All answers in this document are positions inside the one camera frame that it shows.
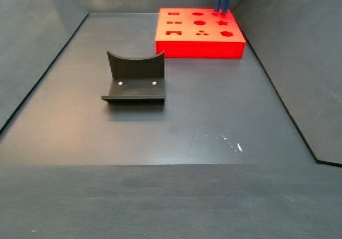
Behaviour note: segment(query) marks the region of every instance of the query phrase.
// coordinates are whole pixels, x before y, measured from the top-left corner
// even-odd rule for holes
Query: star-shaped hole
[[[223,20],[217,21],[216,23],[217,23],[220,26],[227,26],[227,25],[228,25],[228,22],[227,22],[227,21],[223,21]]]

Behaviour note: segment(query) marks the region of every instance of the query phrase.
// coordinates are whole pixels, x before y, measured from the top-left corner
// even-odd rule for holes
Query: red shape sorter block
[[[155,36],[156,53],[167,58],[240,59],[245,40],[231,12],[161,8]]]

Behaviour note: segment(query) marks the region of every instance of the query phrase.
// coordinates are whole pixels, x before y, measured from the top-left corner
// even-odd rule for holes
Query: circular hole
[[[193,21],[193,24],[197,26],[203,26],[203,25],[205,25],[205,22],[201,20],[196,20],[196,21]]]

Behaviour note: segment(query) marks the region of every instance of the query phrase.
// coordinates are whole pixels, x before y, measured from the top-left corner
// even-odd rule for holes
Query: shape cutout
[[[205,33],[205,31],[204,31],[204,30],[199,30],[199,31],[197,31],[197,33],[196,33],[196,35],[205,35],[205,36],[207,36],[207,35],[208,35],[208,33]]]
[[[223,21],[223,20],[217,21],[216,23],[219,24],[219,26],[227,26],[228,25],[228,22]]]
[[[181,24],[181,21],[167,21],[165,23],[167,23],[167,24],[176,24],[176,25],[180,25],[180,24]]]
[[[171,34],[181,35],[181,31],[165,31],[165,35]]]
[[[225,36],[225,37],[231,37],[233,34],[228,31],[221,31],[220,32],[221,36]]]
[[[201,20],[196,20],[196,21],[193,21],[193,24],[197,25],[197,26],[203,26],[207,23],[204,21],[201,21]]]

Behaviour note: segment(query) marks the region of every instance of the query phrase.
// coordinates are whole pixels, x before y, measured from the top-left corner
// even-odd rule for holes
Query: black curved bracket
[[[107,102],[164,101],[164,53],[144,59],[127,59],[107,52],[112,86]]]

